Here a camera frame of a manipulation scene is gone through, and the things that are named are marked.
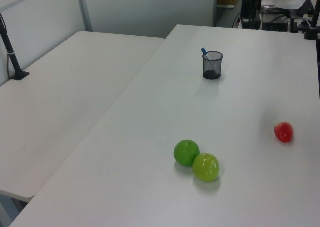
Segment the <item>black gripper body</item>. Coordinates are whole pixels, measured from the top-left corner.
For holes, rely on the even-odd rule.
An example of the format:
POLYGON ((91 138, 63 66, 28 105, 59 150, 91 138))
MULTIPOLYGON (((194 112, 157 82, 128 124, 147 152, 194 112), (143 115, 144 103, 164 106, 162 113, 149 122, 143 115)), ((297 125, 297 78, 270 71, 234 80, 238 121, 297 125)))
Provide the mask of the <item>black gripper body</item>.
POLYGON ((243 19, 254 19, 261 10, 262 0, 242 0, 240 16, 243 19))

